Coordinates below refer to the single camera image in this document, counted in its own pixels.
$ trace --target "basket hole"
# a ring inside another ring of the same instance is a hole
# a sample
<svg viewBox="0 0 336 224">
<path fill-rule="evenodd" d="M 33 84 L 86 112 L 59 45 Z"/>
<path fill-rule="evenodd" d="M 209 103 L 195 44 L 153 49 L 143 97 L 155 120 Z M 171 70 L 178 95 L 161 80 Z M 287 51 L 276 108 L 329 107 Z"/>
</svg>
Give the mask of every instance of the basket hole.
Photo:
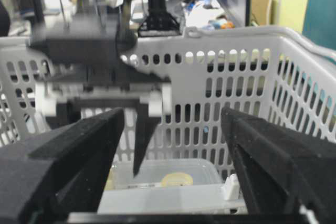
<svg viewBox="0 0 336 224">
<path fill-rule="evenodd" d="M 198 158 L 198 150 L 193 150 L 193 158 Z"/>
<path fill-rule="evenodd" d="M 302 128 L 302 132 L 306 132 L 306 130 L 307 130 L 307 128 L 308 128 L 308 124 L 309 124 L 309 120 L 310 120 L 310 117 L 309 117 L 309 115 L 307 114 L 306 115 L 306 119 L 305 119 L 305 121 L 304 121 L 304 123 L 303 123 L 303 128 Z"/>
<path fill-rule="evenodd" d="M 318 104 L 317 104 L 317 107 L 316 107 L 316 115 L 317 116 L 320 115 L 321 108 L 322 108 L 323 101 L 324 101 L 325 97 L 326 97 L 325 92 L 322 89 L 321 92 L 320 92 L 320 98 L 319 98 L 319 101 L 318 101 Z"/>
<path fill-rule="evenodd" d="M 251 60 L 250 60 L 250 70 L 255 71 L 257 69 L 259 59 L 259 50 L 253 49 L 251 53 Z"/>
<path fill-rule="evenodd" d="M 289 102 L 288 102 L 288 106 L 287 106 L 287 111 L 286 111 L 286 117 L 287 117 L 287 118 L 289 117 L 289 113 L 290 113 L 292 104 L 293 104 L 293 97 L 290 96 L 290 98 L 289 98 Z"/>
<path fill-rule="evenodd" d="M 288 66 L 289 66 L 289 57 L 288 56 L 284 56 L 283 57 L 284 61 L 283 61 L 283 65 L 281 67 L 281 73 L 282 73 L 282 79 L 285 81 L 286 79 L 286 74 L 287 74 L 287 71 L 288 71 Z"/>
<path fill-rule="evenodd" d="M 228 155 L 228 156 L 227 156 L 227 165 L 228 165 L 228 166 L 232 165 L 231 155 Z"/>
<path fill-rule="evenodd" d="M 295 69 L 295 76 L 294 76 L 294 82 L 293 82 L 293 90 L 294 91 L 296 91 L 296 89 L 297 89 L 299 77 L 300 77 L 300 68 L 296 67 L 296 69 Z"/>
<path fill-rule="evenodd" d="M 190 122 L 190 117 L 191 117 L 191 106 L 190 104 L 187 104 L 185 106 L 185 122 L 186 123 Z"/>
<path fill-rule="evenodd" d="M 264 92 L 264 86 L 265 86 L 265 76 L 260 76 L 257 89 L 257 96 L 262 96 Z"/>
<path fill-rule="evenodd" d="M 272 116 L 272 106 L 269 107 L 268 118 L 267 118 L 268 122 L 271 122 L 271 116 Z"/>
<path fill-rule="evenodd" d="M 170 55 L 169 54 L 165 54 L 164 55 L 164 63 L 166 63 L 166 64 L 169 64 L 170 63 Z"/>
<path fill-rule="evenodd" d="M 172 117 L 171 115 L 166 115 L 166 123 L 171 123 L 172 122 Z"/>
<path fill-rule="evenodd" d="M 290 70 L 289 70 L 289 74 L 288 74 L 288 77 L 287 77 L 287 85 L 289 85 L 289 86 L 292 82 L 293 72 L 294 72 L 294 63 L 292 62 L 290 64 Z"/>
<path fill-rule="evenodd" d="M 15 93 L 16 93 L 17 98 L 23 98 L 24 97 L 21 89 L 16 89 Z"/>
<path fill-rule="evenodd" d="M 184 155 L 183 155 L 184 158 L 189 158 L 189 151 L 188 150 L 185 150 L 184 151 Z"/>
<path fill-rule="evenodd" d="M 139 65 L 139 59 L 137 55 L 131 55 L 130 57 L 131 65 L 137 67 Z"/>
<path fill-rule="evenodd" d="M 202 150 L 202 159 L 206 159 L 206 155 L 207 153 L 206 153 L 206 149 L 203 149 Z"/>
<path fill-rule="evenodd" d="M 313 121 L 312 124 L 311 124 L 311 127 L 310 127 L 309 135 L 313 136 L 313 133 L 315 131 L 315 127 L 316 127 L 316 124 Z"/>
<path fill-rule="evenodd" d="M 217 143 L 217 135 L 218 135 L 218 127 L 214 126 L 212 129 L 212 144 L 216 144 Z"/>
<path fill-rule="evenodd" d="M 163 137 L 162 137 L 162 129 L 158 128 L 154 132 L 154 139 L 157 148 L 162 148 L 163 147 Z"/>
<path fill-rule="evenodd" d="M 205 97 L 210 98 L 212 94 L 212 79 L 208 78 L 206 79 L 206 85 L 205 85 Z"/>
<path fill-rule="evenodd" d="M 130 109 L 125 109 L 125 121 L 126 121 L 126 125 L 128 127 L 133 127 L 134 126 L 134 114 L 133 111 Z"/>
<path fill-rule="evenodd" d="M 190 145 L 190 129 L 189 128 L 184 129 L 184 145 L 185 146 Z"/>
<path fill-rule="evenodd" d="M 229 77 L 227 78 L 227 84 L 226 84 L 226 96 L 230 97 L 232 95 L 232 87 L 233 87 L 233 78 Z"/>
<path fill-rule="evenodd" d="M 303 87 L 305 86 L 304 83 L 306 82 L 306 80 L 307 80 L 306 73 L 303 72 L 303 73 L 302 73 L 302 78 L 301 78 L 301 81 L 300 81 L 300 84 L 299 84 L 299 89 L 298 89 L 298 94 L 299 94 L 299 96 L 302 95 Z"/>
<path fill-rule="evenodd" d="M 208 143 L 208 135 L 209 135 L 209 128 L 208 126 L 205 126 L 203 128 L 203 137 L 202 137 L 204 145 Z"/>
<path fill-rule="evenodd" d="M 200 137 L 200 128 L 195 127 L 194 128 L 194 145 L 198 145 L 199 137 Z"/>
<path fill-rule="evenodd" d="M 303 121 L 303 108 L 300 109 L 298 122 L 296 124 L 296 130 L 298 131 L 300 129 L 301 122 Z"/>
<path fill-rule="evenodd" d="M 182 62 L 182 56 L 180 54 L 175 54 L 175 62 L 180 64 Z"/>
<path fill-rule="evenodd" d="M 12 111 L 9 107 L 9 103 L 7 101 L 7 96 L 5 94 L 1 94 L 0 95 L 0 104 L 2 104 L 2 106 L 0 106 L 0 109 L 2 107 L 2 112 L 8 116 L 12 115 Z"/>
<path fill-rule="evenodd" d="M 219 120 L 220 107 L 221 107 L 221 104 L 219 102 L 216 102 L 215 103 L 215 109 L 214 109 L 214 121 L 215 122 L 217 122 Z"/>
<path fill-rule="evenodd" d="M 244 104 L 244 113 L 248 114 L 249 111 L 250 111 L 250 106 L 251 106 L 251 103 L 250 102 L 245 102 Z"/>
<path fill-rule="evenodd" d="M 159 55 L 154 55 L 153 56 L 153 63 L 155 65 L 158 65 L 160 63 L 160 56 Z"/>
<path fill-rule="evenodd" d="M 142 64 L 147 66 L 149 64 L 149 57 L 148 55 L 143 55 L 142 56 Z"/>
<path fill-rule="evenodd" d="M 330 110 L 330 108 L 331 108 L 331 103 L 332 103 L 332 101 L 331 101 L 331 97 L 328 96 L 328 98 L 327 98 L 327 103 L 326 103 L 326 105 L 325 105 L 325 107 L 324 107 L 324 113 L 323 113 L 323 115 L 322 115 L 322 123 L 323 123 L 323 124 L 325 124 L 326 121 L 327 121 L 327 118 L 328 118 L 328 115 L 329 115 L 329 110 Z"/>
<path fill-rule="evenodd" d="M 255 102 L 254 109 L 253 109 L 253 115 L 259 116 L 259 112 L 260 112 L 260 102 Z"/>
<path fill-rule="evenodd" d="M 171 129 L 166 129 L 165 142 L 168 147 L 172 146 L 172 130 Z"/>
<path fill-rule="evenodd" d="M 318 90 L 319 90 L 319 86 L 315 83 L 314 87 L 313 87 L 313 94 L 312 94 L 312 97 L 311 97 L 311 100 L 310 100 L 310 108 L 311 109 L 314 107 L 316 97 L 318 96 L 317 95 L 318 94 Z"/>
<path fill-rule="evenodd" d="M 288 97 L 288 91 L 286 90 L 284 95 L 283 95 L 283 100 L 282 100 L 282 106 L 281 106 L 281 112 L 285 109 L 286 101 Z"/>
<path fill-rule="evenodd" d="M 124 62 L 124 63 L 127 63 L 127 56 L 126 55 L 121 55 L 120 56 L 120 59 Z"/>
<path fill-rule="evenodd" d="M 30 65 L 30 68 L 31 68 L 31 70 L 32 70 L 33 72 L 38 71 L 38 67 L 37 67 L 37 63 L 36 63 L 36 61 L 31 60 L 31 61 L 29 62 L 29 65 Z"/>
<path fill-rule="evenodd" d="M 18 132 L 17 127 L 15 125 L 15 122 L 12 121 L 10 124 L 11 124 L 10 126 L 12 128 L 12 134 L 14 135 L 14 140 L 19 141 L 20 140 L 20 135 L 19 135 L 19 132 Z"/>
<path fill-rule="evenodd" d="M 222 170 L 222 180 L 225 181 L 227 178 L 227 170 Z"/>
<path fill-rule="evenodd" d="M 229 52 L 229 71 L 235 71 L 236 62 L 238 60 L 238 52 L 235 49 L 230 50 Z"/>
<path fill-rule="evenodd" d="M 239 63 L 239 70 L 240 71 L 245 71 L 246 69 L 246 61 L 247 61 L 247 51 L 243 49 L 240 51 L 240 63 Z"/>
<path fill-rule="evenodd" d="M 291 118 L 291 120 L 290 120 L 291 124 L 294 124 L 294 119 L 295 119 L 296 113 L 297 113 L 297 111 L 298 111 L 298 107 L 299 107 L 298 102 L 295 102 L 295 104 L 294 104 L 294 109 L 293 109 L 293 114 L 292 114 L 292 118 Z"/>
<path fill-rule="evenodd" d="M 280 85 L 279 93 L 278 93 L 278 96 L 277 96 L 277 106 L 279 106 L 281 95 L 282 95 L 282 86 Z"/>
<path fill-rule="evenodd" d="M 185 62 L 188 64 L 194 63 L 194 54 L 192 52 L 189 51 L 185 54 Z"/>
<path fill-rule="evenodd" d="M 210 151 L 210 162 L 215 163 L 216 149 L 211 149 Z"/>
<path fill-rule="evenodd" d="M 332 111 L 331 119 L 329 122 L 329 131 L 332 132 L 336 122 L 336 104 L 334 105 L 334 109 Z"/>
<path fill-rule="evenodd" d="M 36 129 L 32 117 L 29 114 L 25 113 L 23 119 L 26 122 L 28 132 L 30 134 L 34 134 L 36 132 Z"/>
<path fill-rule="evenodd" d="M 210 103 L 206 103 L 205 106 L 204 106 L 204 121 L 205 122 L 208 122 L 209 119 L 210 119 Z"/>
<path fill-rule="evenodd" d="M 225 153 L 225 150 L 223 148 L 221 148 L 219 150 L 218 165 L 223 165 L 224 164 L 224 153 Z"/>
<path fill-rule="evenodd" d="M 308 96 L 309 96 L 309 93 L 310 93 L 310 90 L 311 90 L 311 84 L 312 84 L 312 80 L 311 80 L 311 78 L 309 77 L 309 78 L 308 78 L 307 87 L 306 87 L 306 92 L 305 92 L 305 95 L 304 95 L 304 97 L 303 97 L 304 102 L 307 102 L 307 101 L 308 101 Z"/>
<path fill-rule="evenodd" d="M 222 96 L 223 78 L 219 77 L 216 82 L 216 97 Z"/>
<path fill-rule="evenodd" d="M 237 212 L 238 212 L 238 209 L 235 209 L 235 208 L 230 209 L 230 214 L 231 215 L 235 215 Z"/>
<path fill-rule="evenodd" d="M 319 130 L 317 131 L 317 135 L 316 135 L 316 137 L 317 137 L 317 138 L 322 138 L 322 131 L 321 131 L 321 129 L 319 129 Z"/>
<path fill-rule="evenodd" d="M 275 81 L 274 82 L 274 88 L 273 88 L 272 101 L 275 101 L 275 96 L 277 94 L 277 88 L 278 88 L 278 81 Z"/>
<path fill-rule="evenodd" d="M 226 54 L 223 50 L 218 52 L 218 72 L 224 71 Z"/>
<path fill-rule="evenodd" d="M 16 75 L 13 63 L 9 61 L 7 62 L 6 65 L 7 65 L 8 74 L 11 77 L 12 82 L 17 83 L 18 77 Z"/>
<path fill-rule="evenodd" d="M 198 51 L 196 53 L 196 58 L 198 63 L 204 63 L 204 52 L 203 51 Z"/>
<path fill-rule="evenodd" d="M 269 48 L 265 48 L 263 53 L 262 53 L 262 63 L 261 63 L 261 69 L 263 71 L 267 70 L 268 68 L 268 62 L 269 62 L 269 58 L 270 58 L 270 54 L 271 54 L 271 51 L 269 50 Z"/>
<path fill-rule="evenodd" d="M 235 102 L 234 109 L 240 111 L 240 102 Z"/>
<path fill-rule="evenodd" d="M 128 131 L 128 142 L 131 150 L 134 150 L 135 146 L 135 133 L 134 131 Z"/>
<path fill-rule="evenodd" d="M 179 104 L 175 106 L 175 122 L 181 122 L 181 106 Z"/>
<path fill-rule="evenodd" d="M 176 144 L 176 146 L 181 145 L 181 130 L 180 130 L 180 128 L 175 129 L 175 144 Z"/>
<path fill-rule="evenodd" d="M 243 93 L 244 77 L 239 77 L 237 81 L 236 96 L 240 97 Z"/>
<path fill-rule="evenodd" d="M 246 95 L 250 97 L 253 93 L 254 77 L 250 76 L 247 80 Z"/>
<path fill-rule="evenodd" d="M 125 131 L 122 132 L 120 141 L 119 141 L 119 146 L 120 148 L 125 151 L 126 150 L 126 136 L 125 136 Z"/>
<path fill-rule="evenodd" d="M 201 105 L 195 104 L 195 122 L 199 122 L 201 119 Z"/>
</svg>

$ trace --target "white plastic part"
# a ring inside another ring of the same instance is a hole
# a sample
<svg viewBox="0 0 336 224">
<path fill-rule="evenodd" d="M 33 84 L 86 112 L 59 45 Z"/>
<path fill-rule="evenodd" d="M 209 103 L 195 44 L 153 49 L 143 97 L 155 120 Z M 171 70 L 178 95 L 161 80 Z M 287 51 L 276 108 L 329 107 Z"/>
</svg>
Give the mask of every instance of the white plastic part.
<svg viewBox="0 0 336 224">
<path fill-rule="evenodd" d="M 309 210 L 304 205 L 301 205 L 299 212 L 301 215 L 306 215 L 307 220 L 309 221 L 309 224 L 320 224 L 320 222 L 316 219 L 316 216 L 313 210 Z"/>
<path fill-rule="evenodd" d="M 157 91 L 151 92 L 149 95 L 148 116 L 162 116 L 162 96 Z"/>
<path fill-rule="evenodd" d="M 223 191 L 225 200 L 238 199 L 240 184 L 238 181 L 237 174 L 232 174 L 226 178 L 225 184 L 223 186 Z"/>
<path fill-rule="evenodd" d="M 172 86 L 171 84 L 162 85 L 162 109 L 164 114 L 172 113 Z"/>
<path fill-rule="evenodd" d="M 57 99 L 48 96 L 48 85 L 44 82 L 35 84 L 36 111 L 44 116 L 56 116 Z"/>
</svg>

